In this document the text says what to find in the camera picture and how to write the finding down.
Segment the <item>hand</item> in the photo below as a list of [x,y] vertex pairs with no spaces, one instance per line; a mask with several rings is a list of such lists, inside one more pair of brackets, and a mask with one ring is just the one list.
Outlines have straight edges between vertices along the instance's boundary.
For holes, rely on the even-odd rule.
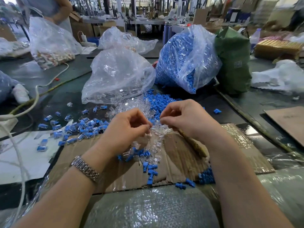
[[117,114],[97,142],[99,147],[106,147],[110,156],[122,154],[139,136],[150,133],[151,122],[143,113],[134,108]]
[[49,18],[49,17],[44,17],[44,19],[46,19],[46,20],[48,20],[48,21],[50,21],[50,22],[52,22],[52,23],[56,24],[56,23],[55,23],[55,21],[54,21],[54,19],[52,19],[52,18]]
[[223,130],[199,103],[191,99],[169,103],[159,118],[162,124],[174,130],[181,129],[187,136],[202,143]]

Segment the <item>wristwatch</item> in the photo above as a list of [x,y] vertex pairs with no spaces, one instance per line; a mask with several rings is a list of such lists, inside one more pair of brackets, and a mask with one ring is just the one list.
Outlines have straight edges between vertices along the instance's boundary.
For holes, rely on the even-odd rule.
[[93,182],[97,183],[99,173],[97,173],[92,167],[90,167],[85,161],[83,161],[81,156],[76,156],[75,159],[72,161],[70,166],[76,167],[85,176],[87,176]]

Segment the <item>person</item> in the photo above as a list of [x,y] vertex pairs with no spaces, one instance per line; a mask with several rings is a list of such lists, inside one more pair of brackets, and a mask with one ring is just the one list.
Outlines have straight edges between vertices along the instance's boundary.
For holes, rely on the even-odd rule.
[[29,15],[39,16],[35,9],[40,11],[45,19],[55,23],[72,34],[69,14],[73,7],[69,0],[16,0],[18,6],[25,10],[27,22]]
[[[199,103],[169,103],[160,122],[181,129],[206,145],[222,207],[225,228],[292,228],[271,199],[234,139]],[[139,109],[116,115],[101,138],[82,159],[101,173],[110,158],[123,153],[135,138],[150,132],[151,123]],[[71,166],[62,178],[13,228],[77,228],[96,184]]]

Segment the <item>water bottle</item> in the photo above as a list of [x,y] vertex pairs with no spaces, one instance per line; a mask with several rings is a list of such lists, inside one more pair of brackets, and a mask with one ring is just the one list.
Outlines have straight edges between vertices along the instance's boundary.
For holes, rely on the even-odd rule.
[[256,32],[250,37],[250,44],[251,44],[251,51],[253,51],[256,44],[259,42],[260,39],[261,29],[257,29]]

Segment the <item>workbench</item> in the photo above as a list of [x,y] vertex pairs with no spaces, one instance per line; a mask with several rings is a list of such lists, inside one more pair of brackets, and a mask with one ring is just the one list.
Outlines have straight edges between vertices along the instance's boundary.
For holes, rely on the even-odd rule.
[[[157,59],[148,59],[150,63],[153,63]],[[96,104],[88,103],[82,105],[81,102],[81,91],[84,83],[89,79],[91,75],[92,59],[87,59],[87,55],[78,55],[74,61],[68,62],[69,69],[59,76],[59,81],[55,81],[47,88],[40,88],[40,93],[45,92],[48,88],[51,88],[61,82],[70,80],[77,76],[86,75],[66,83],[59,88],[51,91],[50,93],[42,96],[39,99],[37,106],[30,112],[34,118],[34,124],[29,129],[35,131],[39,123],[43,123],[43,118],[46,115],[53,114],[55,111],[60,111],[62,115],[72,114],[74,119],[80,116],[80,112],[84,109],[91,109]],[[251,71],[263,71],[273,68],[274,65],[270,61],[252,59],[249,62]],[[47,84],[56,74],[62,71],[66,66],[60,65],[48,70],[42,70],[35,61],[31,58],[26,57],[24,59],[15,59],[9,61],[0,62],[0,70],[8,74],[13,79],[17,79],[24,84],[25,88],[29,91],[31,97],[35,97],[35,86],[37,84]],[[284,154],[284,152],[271,144],[267,139],[261,136],[254,128],[252,128],[241,116],[239,116],[229,104],[212,88],[202,88],[197,91],[197,94],[191,95],[181,88],[162,88],[162,86],[154,85],[153,88],[158,93],[170,94],[172,98],[181,99],[194,99],[205,107],[206,111],[219,123],[234,123],[248,136],[253,136],[252,142],[264,155],[270,154]],[[304,99],[301,98],[299,101],[292,101],[291,96],[283,95],[278,92],[270,92],[267,90],[260,90],[251,88],[248,92],[239,96],[229,97],[231,100],[236,102],[240,107],[243,108],[248,114],[255,118],[270,134],[274,137],[280,138],[281,142],[290,144],[294,150],[299,153],[303,153],[304,149],[300,146],[291,136],[283,131],[279,126],[276,125],[271,119],[265,116],[264,110],[271,110],[276,108],[293,107],[297,105],[304,106]],[[72,107],[67,107],[67,103],[72,102]],[[7,114],[15,108],[10,101],[4,102],[0,107],[0,114]],[[221,114],[215,115],[213,110],[217,108],[222,111]],[[12,132],[20,130],[28,126],[30,123],[27,116],[24,115],[18,118],[19,122],[15,126]],[[60,149],[56,157],[51,160],[52,164],[58,159],[62,149]],[[30,180],[26,183],[26,193],[28,199],[33,197],[33,193],[37,186],[41,184],[43,179]],[[0,186],[0,210],[7,208],[17,207],[20,200],[21,184],[8,184]]]

